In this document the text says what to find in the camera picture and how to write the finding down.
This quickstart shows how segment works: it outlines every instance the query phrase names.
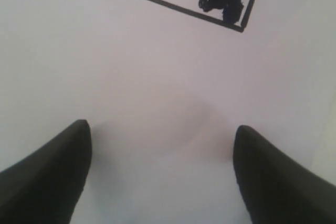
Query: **white wall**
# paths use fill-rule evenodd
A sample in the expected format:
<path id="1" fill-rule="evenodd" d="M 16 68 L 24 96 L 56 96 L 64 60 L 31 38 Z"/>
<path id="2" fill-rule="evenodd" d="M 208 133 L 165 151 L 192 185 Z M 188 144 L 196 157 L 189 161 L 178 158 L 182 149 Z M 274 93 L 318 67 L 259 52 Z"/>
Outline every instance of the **white wall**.
<path id="1" fill-rule="evenodd" d="M 336 80 L 332 3 L 257 0 L 239 34 L 144 0 L 0 0 L 0 169 L 85 118 L 73 223 L 249 223 L 235 130 L 310 167 Z"/>

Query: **black rectangle frame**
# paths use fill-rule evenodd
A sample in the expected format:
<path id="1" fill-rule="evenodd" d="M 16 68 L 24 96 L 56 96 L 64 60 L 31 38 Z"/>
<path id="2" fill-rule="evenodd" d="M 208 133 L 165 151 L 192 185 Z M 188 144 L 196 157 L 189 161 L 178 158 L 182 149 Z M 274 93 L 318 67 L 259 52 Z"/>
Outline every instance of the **black rectangle frame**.
<path id="1" fill-rule="evenodd" d="M 240 26 L 238 26 L 238 25 L 235 25 L 235 24 L 228 24 L 228 23 L 224 22 L 223 20 L 213 18 L 213 17 L 210 17 L 210 16 L 202 14 L 202 13 L 195 12 L 193 10 L 190 10 L 190 9 L 184 8 L 182 6 L 172 4 L 172 3 L 164 1 L 164 0 L 147 0 L 147 1 L 151 1 L 153 3 L 156 3 L 156 4 L 159 4 L 159 5 L 165 6 L 167 8 L 170 8 L 172 10 L 178 11 L 180 13 L 184 13 L 184 14 L 187 14 L 189 16 L 193 16 L 195 18 L 199 18 L 199 19 L 208 21 L 208 22 L 211 22 L 213 24 L 217 24 L 217 25 L 220 25 L 220 26 L 238 31 L 240 33 L 242 33 L 247 26 L 247 23 L 248 23 L 248 20 L 250 18 L 251 11 L 252 11 L 252 8 L 253 8 L 254 2 L 255 2 L 255 0 L 249 0 L 248 5 L 247 5 L 246 10 L 245 10 L 245 13 L 244 13 L 244 16 L 243 16 L 243 19 L 240 23 Z"/>

